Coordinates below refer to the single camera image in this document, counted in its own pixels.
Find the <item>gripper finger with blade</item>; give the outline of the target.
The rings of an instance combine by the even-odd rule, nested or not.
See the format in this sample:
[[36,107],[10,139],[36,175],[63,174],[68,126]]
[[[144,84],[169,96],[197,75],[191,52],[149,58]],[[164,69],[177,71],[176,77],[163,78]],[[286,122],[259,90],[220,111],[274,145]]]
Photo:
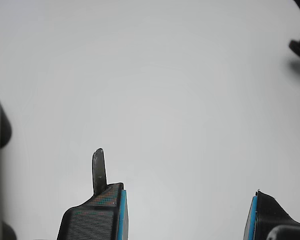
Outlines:
[[58,240],[128,240],[129,215],[124,184],[107,183],[104,151],[92,155],[93,195],[63,215]]

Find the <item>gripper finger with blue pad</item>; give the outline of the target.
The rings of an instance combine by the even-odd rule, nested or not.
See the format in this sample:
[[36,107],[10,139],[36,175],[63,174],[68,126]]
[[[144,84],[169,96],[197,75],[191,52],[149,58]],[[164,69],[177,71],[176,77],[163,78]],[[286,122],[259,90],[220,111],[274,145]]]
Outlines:
[[257,190],[251,201],[243,239],[265,240],[278,226],[300,228],[300,223],[290,217],[274,197]]

